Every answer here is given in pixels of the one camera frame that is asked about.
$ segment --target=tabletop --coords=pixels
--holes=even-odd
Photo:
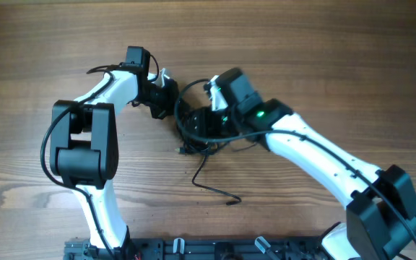
[[[95,66],[143,46],[183,87],[239,66],[317,132],[367,162],[397,164],[416,188],[416,1],[130,1],[0,5],[0,259],[60,259],[89,236],[74,195],[40,168],[53,104],[100,81]],[[208,105],[202,87],[190,102]],[[300,168],[232,143],[209,158],[175,149],[172,117],[126,107],[117,118],[114,178],[132,238],[320,235],[345,212]],[[416,259],[412,243],[404,254]]]

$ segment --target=wood grain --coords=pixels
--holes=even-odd
[[[144,46],[179,85],[241,66],[265,100],[278,98],[343,149],[416,188],[416,1],[162,1],[0,6],[0,259],[59,259],[63,242],[87,237],[74,196],[39,166],[58,99],[100,80]],[[206,105],[200,89],[195,103]],[[148,108],[119,116],[118,204],[134,238],[317,235],[345,214],[291,162],[260,147],[201,162],[174,152],[174,121]],[[235,143],[242,147],[246,143]],[[406,255],[416,259],[410,245]]]

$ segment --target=wooden surface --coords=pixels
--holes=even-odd
[[[241,66],[265,100],[287,103],[353,155],[407,170],[416,188],[416,1],[164,1],[0,6],[0,259],[60,259],[89,231],[70,191],[39,163],[58,99],[100,80],[94,66],[144,46],[180,86]],[[194,103],[206,105],[201,91]],[[335,198],[255,147],[183,156],[174,120],[125,108],[117,120],[118,204],[133,238],[318,235],[345,220]],[[235,143],[242,147],[246,143]],[[416,259],[411,244],[406,255]]]

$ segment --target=wooden table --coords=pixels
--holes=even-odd
[[[353,155],[396,163],[416,188],[416,1],[151,1],[0,6],[0,259],[60,259],[88,237],[73,194],[40,169],[40,143],[58,99],[83,95],[94,66],[144,46],[180,86],[234,66],[265,100],[277,98]],[[191,102],[207,105],[198,87]],[[255,147],[209,159],[181,145],[173,118],[147,107],[117,120],[118,204],[133,238],[318,235],[345,213],[291,162]],[[245,142],[235,143],[242,147]],[[410,245],[406,255],[416,259]]]

